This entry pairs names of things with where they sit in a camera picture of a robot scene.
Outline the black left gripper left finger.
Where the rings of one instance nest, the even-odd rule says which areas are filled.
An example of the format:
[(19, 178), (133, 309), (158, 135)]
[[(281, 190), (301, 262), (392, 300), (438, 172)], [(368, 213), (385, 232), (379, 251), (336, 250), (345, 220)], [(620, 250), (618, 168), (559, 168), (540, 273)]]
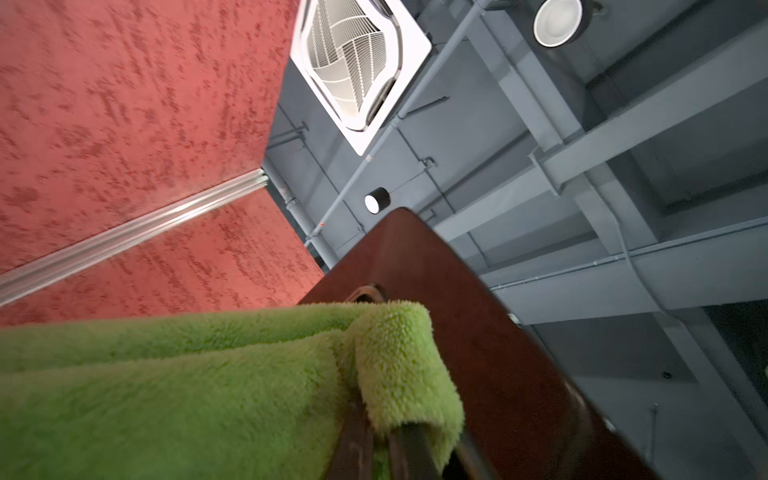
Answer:
[(372, 480), (374, 432), (362, 401), (351, 401), (334, 454), (326, 470), (327, 480)]

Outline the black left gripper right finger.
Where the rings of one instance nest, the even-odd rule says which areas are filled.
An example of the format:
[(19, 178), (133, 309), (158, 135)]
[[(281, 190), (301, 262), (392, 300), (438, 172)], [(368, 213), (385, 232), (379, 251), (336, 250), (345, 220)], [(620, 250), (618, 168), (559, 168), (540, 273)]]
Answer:
[(393, 480), (441, 479), (423, 425), (410, 423), (394, 428), (387, 434), (387, 444)]

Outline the square floral plate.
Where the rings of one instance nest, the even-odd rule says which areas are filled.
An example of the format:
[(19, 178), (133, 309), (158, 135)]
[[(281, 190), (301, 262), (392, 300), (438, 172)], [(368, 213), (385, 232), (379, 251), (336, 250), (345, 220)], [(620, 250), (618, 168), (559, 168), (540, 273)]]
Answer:
[(425, 222), (391, 211), (304, 297), (373, 284), (422, 304), (475, 448), (499, 479), (651, 479), (653, 470)]

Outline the green grey microfibre cloth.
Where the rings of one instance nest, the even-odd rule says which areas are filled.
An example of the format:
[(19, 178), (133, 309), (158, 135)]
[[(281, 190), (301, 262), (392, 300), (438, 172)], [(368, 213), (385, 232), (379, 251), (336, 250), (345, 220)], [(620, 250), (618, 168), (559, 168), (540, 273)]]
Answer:
[(443, 468), (464, 410), (409, 301), (23, 325), (1, 332), (5, 479), (320, 479), (360, 396)]

